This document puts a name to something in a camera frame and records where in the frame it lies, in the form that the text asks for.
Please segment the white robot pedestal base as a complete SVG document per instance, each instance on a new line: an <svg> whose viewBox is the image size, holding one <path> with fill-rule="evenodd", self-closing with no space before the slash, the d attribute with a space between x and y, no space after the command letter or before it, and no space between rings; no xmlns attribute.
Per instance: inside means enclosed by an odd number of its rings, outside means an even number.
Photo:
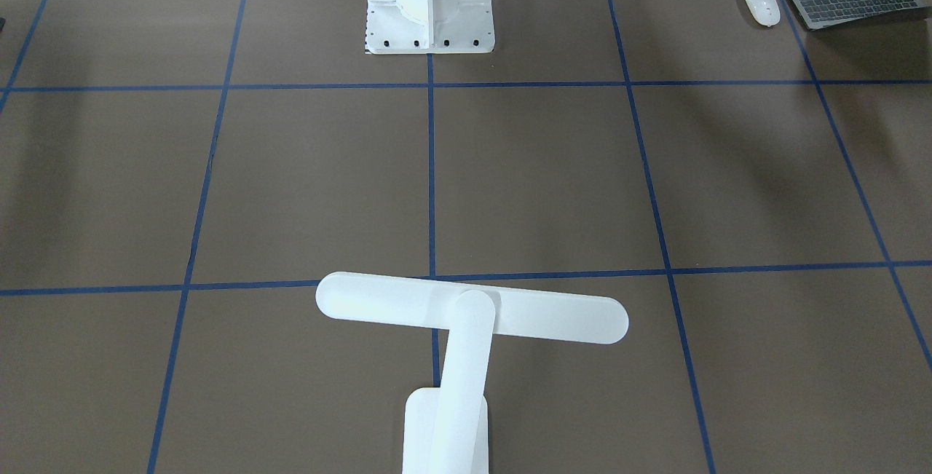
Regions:
<svg viewBox="0 0 932 474"><path fill-rule="evenodd" d="M486 54L496 45L492 0L366 0L369 54Z"/></svg>

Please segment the white computer mouse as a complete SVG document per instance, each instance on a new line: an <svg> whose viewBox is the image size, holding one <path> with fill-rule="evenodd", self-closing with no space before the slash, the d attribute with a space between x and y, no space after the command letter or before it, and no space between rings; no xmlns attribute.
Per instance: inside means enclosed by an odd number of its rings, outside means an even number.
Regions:
<svg viewBox="0 0 932 474"><path fill-rule="evenodd" d="M760 26L772 28L781 22L778 0L745 0L750 16Z"/></svg>

